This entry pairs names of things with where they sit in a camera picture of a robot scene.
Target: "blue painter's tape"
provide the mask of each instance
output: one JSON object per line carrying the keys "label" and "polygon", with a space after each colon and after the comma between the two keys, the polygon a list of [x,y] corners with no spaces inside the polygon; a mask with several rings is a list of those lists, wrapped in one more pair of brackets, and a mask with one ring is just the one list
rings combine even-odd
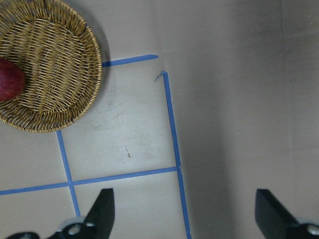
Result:
{"label": "blue painter's tape", "polygon": [[185,189],[184,189],[184,181],[183,181],[183,175],[182,175],[180,168],[178,168],[178,170],[177,170],[177,177],[178,177],[178,184],[179,184],[181,208],[183,211],[184,224],[185,224],[185,229],[186,229],[186,236],[187,236],[187,239],[191,239],[187,205],[186,205],[186,196],[185,196]]}
{"label": "blue painter's tape", "polygon": [[78,181],[74,181],[73,184],[82,185],[82,184],[89,184],[89,183],[106,182],[106,181],[112,181],[112,180],[123,179],[123,178],[133,178],[133,177],[140,177],[140,176],[146,176],[151,174],[168,173],[168,172],[175,172],[175,171],[177,171],[176,167],[161,168],[161,169],[154,169],[154,170],[143,171],[143,172],[126,173],[126,174],[120,174],[120,175],[114,175],[114,176],[78,180]]}
{"label": "blue painter's tape", "polygon": [[180,155],[179,155],[179,148],[178,148],[178,142],[177,142],[177,134],[176,134],[176,127],[175,127],[174,113],[173,113],[173,105],[171,103],[171,94],[170,94],[170,88],[169,88],[168,73],[166,71],[162,71],[161,74],[163,75],[163,79],[164,79],[164,88],[165,88],[165,95],[166,95],[168,118],[169,118],[171,136],[173,138],[173,148],[174,148],[175,160],[176,160],[176,165],[179,167],[180,166]]}
{"label": "blue painter's tape", "polygon": [[58,141],[59,141],[62,161],[63,161],[65,173],[66,173],[66,178],[68,180],[68,186],[70,188],[70,193],[71,193],[71,198],[72,198],[72,202],[73,202],[73,206],[74,206],[75,215],[77,217],[80,217],[81,216],[80,208],[79,208],[78,200],[76,198],[76,194],[75,194],[75,190],[74,190],[74,186],[73,186],[73,181],[72,181],[71,171],[70,171],[70,167],[69,167],[69,163],[68,163],[68,158],[67,158],[66,152],[65,152],[62,132],[60,130],[58,130],[56,132],[56,135],[57,135]]}
{"label": "blue painter's tape", "polygon": [[69,163],[68,163],[68,158],[67,158],[66,152],[65,152],[62,132],[60,130],[58,130],[56,132],[56,135],[57,135],[58,141],[59,141],[59,146],[60,146],[62,161],[63,161],[65,173],[66,173],[66,178],[68,180],[68,183],[72,184],[72,176],[71,176],[71,171],[70,171],[70,167],[69,167]]}
{"label": "blue painter's tape", "polygon": [[183,181],[183,175],[180,169],[181,163],[180,163],[180,155],[179,155],[179,148],[178,148],[178,142],[177,142],[173,105],[171,102],[171,94],[170,94],[170,88],[169,88],[169,78],[168,78],[168,73],[166,71],[162,71],[161,74],[163,75],[163,79],[164,79],[168,118],[169,118],[171,136],[173,139],[173,148],[174,148],[176,167],[177,167],[177,177],[178,177],[178,184],[179,184],[179,194],[180,194],[181,207],[183,211],[186,236],[187,236],[187,239],[191,239],[187,205],[186,205],[186,197],[185,197],[185,190],[184,190],[184,181]]}
{"label": "blue painter's tape", "polygon": [[106,61],[106,62],[102,62],[102,67],[118,66],[118,65],[134,63],[134,62],[154,60],[154,59],[157,59],[158,57],[159,56],[156,56],[156,55],[145,55],[145,56],[125,58],[121,60]]}
{"label": "blue painter's tape", "polygon": [[34,186],[28,188],[18,188],[18,189],[10,189],[10,190],[3,190],[0,191],[0,195],[8,195],[8,194],[15,194],[15,193],[26,193],[26,192],[33,192],[45,189],[53,189],[53,188],[62,188],[68,187],[68,183],[55,183],[55,184],[48,184],[48,185],[41,185],[41,186]]}
{"label": "blue painter's tape", "polygon": [[78,200],[77,200],[77,198],[76,198],[74,186],[73,186],[73,185],[69,185],[69,188],[70,188],[70,193],[71,193],[71,198],[72,198],[72,202],[73,202],[73,206],[74,206],[75,215],[76,215],[77,217],[80,217],[80,216],[81,216],[81,213],[80,213],[80,208],[79,208]]}

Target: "blue tape line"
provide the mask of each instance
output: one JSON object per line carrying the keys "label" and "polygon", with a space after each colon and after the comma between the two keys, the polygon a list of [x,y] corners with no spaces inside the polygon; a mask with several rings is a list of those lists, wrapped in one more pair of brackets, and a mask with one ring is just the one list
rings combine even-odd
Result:
{"label": "blue tape line", "polygon": [[148,170],[143,172],[126,173],[126,174],[120,174],[120,175],[114,175],[114,176],[78,180],[78,181],[74,181],[73,184],[82,185],[82,184],[89,184],[89,183],[99,183],[99,182],[106,182],[106,181],[112,181],[112,180],[123,179],[123,178],[133,178],[133,177],[140,177],[140,176],[146,176],[151,174],[168,173],[168,172],[175,172],[175,171],[177,171],[176,167],[161,168],[161,169],[154,169],[154,170]]}
{"label": "blue tape line", "polygon": [[72,176],[71,176],[71,171],[70,171],[70,167],[69,167],[69,163],[68,163],[68,158],[67,158],[66,152],[65,152],[62,132],[60,130],[58,130],[56,132],[56,135],[57,135],[58,141],[59,141],[62,161],[63,161],[65,173],[66,173],[66,178],[68,180],[68,186],[70,188],[70,193],[71,193],[71,198],[72,198],[72,202],[73,202],[73,206],[74,206],[75,215],[77,217],[80,217],[81,216],[80,208],[79,208],[78,200],[76,198],[76,194],[75,194],[75,190],[74,190],[74,185],[73,185],[73,181],[72,181]]}
{"label": "blue tape line", "polygon": [[170,124],[170,132],[173,138],[173,148],[175,154],[176,165],[180,166],[180,156],[179,156],[179,148],[177,142],[177,134],[176,134],[176,127],[174,121],[174,113],[173,113],[173,105],[171,103],[171,94],[169,88],[169,80],[168,80],[168,73],[166,71],[162,71],[161,73],[164,79],[164,88],[165,88],[165,95],[166,95],[166,102],[167,102],[167,110],[168,110],[168,118]]}
{"label": "blue tape line", "polygon": [[183,174],[180,169],[181,163],[180,163],[180,155],[179,155],[176,127],[175,127],[175,120],[174,120],[174,113],[173,113],[173,105],[171,102],[171,94],[170,94],[170,88],[169,88],[169,78],[168,78],[168,73],[166,71],[162,71],[161,74],[163,75],[163,79],[164,79],[168,118],[169,118],[171,136],[173,139],[173,148],[174,148],[175,161],[176,161],[176,167],[177,167],[177,177],[178,177],[178,184],[179,184],[179,194],[180,194],[180,200],[181,200],[181,207],[183,211],[186,236],[187,236],[187,239],[191,239],[187,205],[186,205],[186,197],[185,197],[185,190],[184,190]]}
{"label": "blue tape line", "polygon": [[154,59],[157,59],[158,57],[159,56],[156,56],[156,55],[145,55],[145,56],[125,58],[121,60],[106,61],[106,62],[102,62],[102,67],[118,66],[118,65],[134,63],[134,62],[154,60]]}
{"label": "blue tape line", "polygon": [[26,193],[26,192],[33,192],[45,189],[53,189],[53,188],[62,188],[68,187],[68,183],[55,183],[55,184],[48,184],[48,185],[41,185],[41,186],[34,186],[28,188],[18,188],[18,189],[10,189],[10,190],[3,190],[0,191],[0,195],[7,195],[7,194],[15,194],[15,193]]}

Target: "round basket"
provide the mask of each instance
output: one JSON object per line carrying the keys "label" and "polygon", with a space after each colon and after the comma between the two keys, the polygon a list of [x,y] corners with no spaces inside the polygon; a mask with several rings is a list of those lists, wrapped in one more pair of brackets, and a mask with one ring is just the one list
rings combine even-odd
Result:
{"label": "round basket", "polygon": [[60,0],[0,0],[0,57],[26,74],[22,94],[0,102],[0,120],[21,130],[71,125],[87,112],[101,84],[96,38]]}

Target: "red apple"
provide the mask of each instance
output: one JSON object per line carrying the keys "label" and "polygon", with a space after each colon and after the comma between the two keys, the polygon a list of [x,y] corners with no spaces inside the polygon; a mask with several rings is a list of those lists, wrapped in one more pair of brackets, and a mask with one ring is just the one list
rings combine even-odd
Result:
{"label": "red apple", "polygon": [[0,101],[20,95],[25,86],[25,74],[11,61],[0,57]]}

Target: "metal screw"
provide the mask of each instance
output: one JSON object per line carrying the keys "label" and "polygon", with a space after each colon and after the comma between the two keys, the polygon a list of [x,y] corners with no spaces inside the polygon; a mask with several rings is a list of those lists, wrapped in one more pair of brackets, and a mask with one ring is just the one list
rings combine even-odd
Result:
{"label": "metal screw", "polygon": [[75,224],[73,227],[71,227],[68,231],[69,235],[76,235],[81,231],[81,225]]}
{"label": "metal screw", "polygon": [[308,225],[307,230],[311,235],[319,236],[319,227],[315,225]]}

